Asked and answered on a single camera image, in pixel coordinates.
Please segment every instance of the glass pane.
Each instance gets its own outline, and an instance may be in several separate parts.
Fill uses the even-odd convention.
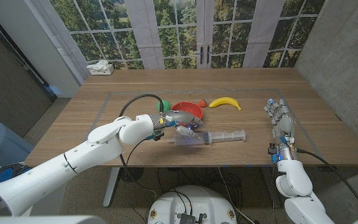
[[[264,68],[277,68],[278,64],[280,64],[282,55],[283,51],[268,52],[265,59]]]
[[[142,61],[127,62],[128,69],[144,69]]]
[[[256,0],[237,0],[236,15],[234,20],[253,19]]]
[[[194,55],[197,52],[196,26],[179,27],[180,55]]]
[[[84,55],[85,60],[92,61],[102,59],[102,55],[93,41],[91,34],[72,34],[71,36]]]
[[[110,32],[108,33],[95,33],[93,34],[97,43],[99,44],[100,49],[102,50],[104,56],[108,60],[119,60],[122,59],[119,51],[117,49],[116,43]]]
[[[234,0],[215,0],[214,21],[233,20]]]
[[[212,56],[211,68],[226,68],[227,55]]]
[[[293,68],[295,66],[296,60],[298,60],[299,54],[301,54],[300,50],[299,51],[287,50],[285,52],[283,62],[281,63],[281,67]]]
[[[229,48],[231,24],[214,25],[212,51],[216,53],[227,53]]]
[[[88,30],[72,0],[50,0],[68,31]]]
[[[306,0],[302,14],[319,14],[323,4],[324,0]]]
[[[288,48],[301,49],[304,46],[316,19],[317,17],[301,17],[298,19]]]
[[[124,63],[122,63],[122,62],[111,62],[111,63],[113,65],[114,69],[116,69],[116,70],[125,68]]]
[[[98,0],[77,0],[91,30],[109,29]]]
[[[229,64],[228,68],[242,68],[242,63],[244,62],[244,54],[239,55],[229,55]]]
[[[178,24],[195,24],[197,18],[196,0],[177,0]]]
[[[176,24],[173,0],[154,0],[154,10],[158,26]]]
[[[276,31],[274,32],[272,44],[269,50],[281,49],[287,44],[295,19],[283,19],[278,21]]]
[[[139,49],[136,45],[134,31],[115,32],[118,46],[121,49],[124,59],[140,58]]]
[[[197,68],[197,58],[182,58],[181,59],[181,67],[182,68]]]
[[[285,0],[281,17],[296,16],[301,10],[304,0]]]
[[[250,22],[233,24],[233,36],[231,40],[230,52],[246,51],[250,30]]]
[[[121,29],[132,27],[124,0],[102,0],[102,5],[111,28]]]
[[[180,68],[179,58],[165,58],[164,65],[165,65],[165,69]]]
[[[178,38],[177,29],[172,28],[161,28],[158,29],[160,35],[162,55],[164,57],[172,57],[178,55]]]

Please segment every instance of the concrete wall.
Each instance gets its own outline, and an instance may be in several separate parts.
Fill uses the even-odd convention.
[[[358,137],[358,1],[326,0],[295,68]],[[358,169],[340,170],[358,191]],[[334,174],[308,173],[336,223],[358,219],[358,201]]]
[[[0,0],[0,24],[58,97],[79,85],[24,0]]]

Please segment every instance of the tissue box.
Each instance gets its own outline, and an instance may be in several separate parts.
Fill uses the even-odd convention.
[[[114,67],[111,64],[109,64],[108,68],[105,70],[96,71],[91,68],[89,70],[91,72],[91,75],[111,75],[112,72],[114,71]]]

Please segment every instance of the window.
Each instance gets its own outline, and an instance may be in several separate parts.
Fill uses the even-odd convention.
[[[144,68],[124,0],[50,0],[88,63]]]
[[[211,68],[241,68],[256,0],[215,0]]]
[[[196,68],[196,0],[154,0],[165,68]]]
[[[294,67],[324,0],[286,0],[264,67]]]

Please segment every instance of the red bowl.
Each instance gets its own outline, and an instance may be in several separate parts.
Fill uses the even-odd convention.
[[[201,119],[203,117],[203,110],[200,108],[200,106],[198,106],[197,104],[193,103],[193,102],[188,102],[188,101],[182,101],[179,102],[175,105],[173,105],[171,107],[171,110],[180,110],[180,111],[186,111],[191,113],[192,115],[196,116],[197,118]],[[193,125],[190,124],[183,124],[180,123],[181,125],[183,125],[184,127],[188,127],[188,128],[195,128]]]

